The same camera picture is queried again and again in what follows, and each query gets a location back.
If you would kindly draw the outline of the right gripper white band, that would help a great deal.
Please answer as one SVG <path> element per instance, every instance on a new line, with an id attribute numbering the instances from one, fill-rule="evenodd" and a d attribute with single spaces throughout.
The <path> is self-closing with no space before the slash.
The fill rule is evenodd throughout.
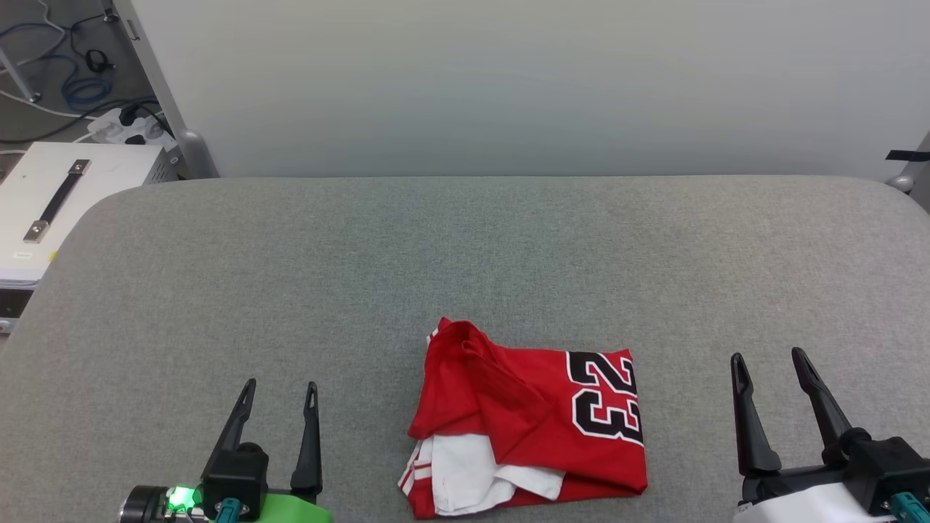
<path id="1" fill-rule="evenodd" d="M 833 393 L 801 347 L 791 349 L 801 390 L 809 397 L 824 449 L 824 466 L 781 469 L 780 457 L 753 400 L 753 380 L 741 353 L 732 354 L 730 370 L 737 443 L 737 466 L 743 477 L 735 522 L 894 522 L 899 486 L 875 472 L 846 464 L 843 436 L 853 429 Z"/>

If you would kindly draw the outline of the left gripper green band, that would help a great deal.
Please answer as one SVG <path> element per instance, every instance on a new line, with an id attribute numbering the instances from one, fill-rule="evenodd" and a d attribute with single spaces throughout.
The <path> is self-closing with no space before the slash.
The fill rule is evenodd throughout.
<path id="1" fill-rule="evenodd" d="M 251 415 L 258 381 L 249 378 L 237 397 L 220 436 L 213 447 L 205 473 L 218 467 L 226 454 L 235 453 L 243 427 Z M 302 408 L 304 428 L 295 469 L 290 477 L 290 491 L 269 491 L 265 496 L 240 496 L 242 513 L 239 522 L 334 522 L 329 510 L 317 504 L 323 490 L 321 431 L 317 384 L 309 381 Z"/>

